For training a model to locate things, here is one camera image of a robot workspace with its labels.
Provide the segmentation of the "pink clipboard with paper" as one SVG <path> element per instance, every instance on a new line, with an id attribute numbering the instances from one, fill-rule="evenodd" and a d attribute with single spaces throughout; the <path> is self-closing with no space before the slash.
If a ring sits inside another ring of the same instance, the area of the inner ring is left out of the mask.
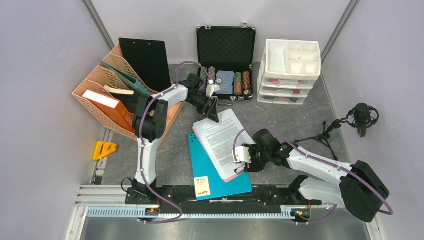
<path id="1" fill-rule="evenodd" d="M 218 175 L 228 183 L 245 171 L 245 164 L 233 159 L 234 140 L 244 127 L 232 109 L 220 112 L 218 118 L 218 123 L 210 119 L 197 121 L 192 129 Z"/>

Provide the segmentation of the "blue plastic folder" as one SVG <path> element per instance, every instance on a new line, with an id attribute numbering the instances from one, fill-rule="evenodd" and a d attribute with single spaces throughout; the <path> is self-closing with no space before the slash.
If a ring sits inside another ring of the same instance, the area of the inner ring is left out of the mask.
<path id="1" fill-rule="evenodd" d="M 197 201 L 225 198 L 253 191 L 247 173 L 243 173 L 229 182 L 221 179 L 212 160 L 194 133 L 188 135 L 188 143 Z"/>

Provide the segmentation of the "white drawer organizer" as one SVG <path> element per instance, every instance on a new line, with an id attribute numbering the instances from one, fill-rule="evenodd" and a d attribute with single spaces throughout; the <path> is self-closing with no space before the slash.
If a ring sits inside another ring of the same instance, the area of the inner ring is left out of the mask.
<path id="1" fill-rule="evenodd" d="M 259 103 L 301 106 L 322 69 L 317 41 L 267 39 L 257 78 Z"/>

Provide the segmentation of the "Nineteen Eighty-Four dark book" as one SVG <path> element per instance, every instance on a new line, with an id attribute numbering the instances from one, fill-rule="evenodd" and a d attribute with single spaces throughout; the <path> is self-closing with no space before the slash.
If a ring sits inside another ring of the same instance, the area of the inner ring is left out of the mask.
<path id="1" fill-rule="evenodd" d="M 103 88 L 111 94 L 112 97 L 120 100 L 132 115 L 135 114 L 140 94 L 134 90 L 119 89 L 109 85 L 104 85 Z"/>

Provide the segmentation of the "orange Good Morning book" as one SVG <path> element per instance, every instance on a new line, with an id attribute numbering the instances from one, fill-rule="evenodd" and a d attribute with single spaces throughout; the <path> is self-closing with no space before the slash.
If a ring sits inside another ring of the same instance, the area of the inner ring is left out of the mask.
<path id="1" fill-rule="evenodd" d="M 134 117 L 120 100 L 89 89 L 83 93 L 82 97 L 93 103 L 118 126 L 133 134 L 135 133 L 133 128 Z"/>

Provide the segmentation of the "peach plastic file organizer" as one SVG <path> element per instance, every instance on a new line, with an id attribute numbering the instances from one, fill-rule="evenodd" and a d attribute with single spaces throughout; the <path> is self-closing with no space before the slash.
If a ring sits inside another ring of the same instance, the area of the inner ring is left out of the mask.
<path id="1" fill-rule="evenodd" d="M 147 85 L 142 81 L 139 75 L 136 73 L 134 68 L 128 63 L 124 58 L 121 47 L 117 44 L 113 50 L 103 59 L 107 64 L 117 68 L 121 72 L 124 72 L 137 79 L 146 89 L 152 93 L 156 94 L 157 91 L 147 87 Z M 87 89 L 100 92 L 105 95 L 110 95 L 105 89 L 106 84 L 111 84 L 113 87 L 122 88 L 128 90 L 129 88 L 124 84 L 124 82 L 116 76 L 111 70 L 97 65 L 94 70 L 86 77 L 85 80 L 73 91 L 72 95 L 84 106 L 84 108 L 90 112 L 90 114 L 96 118 L 96 120 L 105 128 L 114 131 L 118 134 L 121 134 L 129 139 L 134 141 L 137 140 L 136 135 L 131 133 L 128 130 L 120 127 L 112 119 L 110 119 L 106 114 L 104 114 L 100 109 L 98 109 L 92 102 L 83 97 L 83 93 Z"/>

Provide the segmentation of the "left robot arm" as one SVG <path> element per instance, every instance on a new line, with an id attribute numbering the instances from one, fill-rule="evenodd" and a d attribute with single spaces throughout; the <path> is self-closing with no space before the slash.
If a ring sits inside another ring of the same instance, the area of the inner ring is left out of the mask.
<path id="1" fill-rule="evenodd" d="M 143 93 L 138 98 L 132 123 L 138 144 L 137 170 L 128 192 L 134 193 L 145 204 L 151 204 L 157 198 L 156 155 L 159 141 L 167 128 L 169 109 L 187 102 L 203 117 L 219 122 L 218 100 L 213 94 L 220 90 L 220 86 L 208 80 L 205 93 L 201 93 L 201 82 L 198 75 L 191 73 L 186 80 L 176 82 L 162 92 L 153 95 Z"/>

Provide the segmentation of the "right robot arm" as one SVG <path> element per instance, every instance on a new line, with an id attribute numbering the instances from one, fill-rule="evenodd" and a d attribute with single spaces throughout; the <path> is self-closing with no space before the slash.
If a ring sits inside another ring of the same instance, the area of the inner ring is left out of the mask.
<path id="1" fill-rule="evenodd" d="M 331 203 L 346 208 L 355 218 L 370 223 L 388 205 L 389 189 L 371 166 L 363 161 L 354 164 L 332 160 L 304 149 L 294 142 L 280 142 L 268 129 L 253 136 L 253 143 L 242 144 L 247 153 L 242 159 L 248 172 L 260 172 L 267 163 L 307 173 L 291 184 L 289 199 L 295 204 L 306 200 Z"/>

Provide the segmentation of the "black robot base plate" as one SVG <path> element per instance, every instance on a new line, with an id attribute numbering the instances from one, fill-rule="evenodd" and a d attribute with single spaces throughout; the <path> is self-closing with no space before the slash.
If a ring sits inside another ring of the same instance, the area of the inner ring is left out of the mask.
<path id="1" fill-rule="evenodd" d="M 266 203 L 269 205 L 321 205 L 321 200 L 307 200 L 298 190 L 292 186 L 284 185 L 254 185 L 252 191 L 247 193 L 229 194 L 220 193 L 218 196 L 207 196 L 206 199 L 196 198 L 195 187 L 193 185 L 163 185 L 155 191 L 163 197 L 154 195 L 147 191 L 147 195 L 135 191 L 131 186 L 120 186 L 126 194 L 125 203 L 128 205 L 149 205 L 158 204 L 177 205 L 180 208 L 188 204 L 203 204 L 213 202 L 241 202 L 241 203 Z"/>

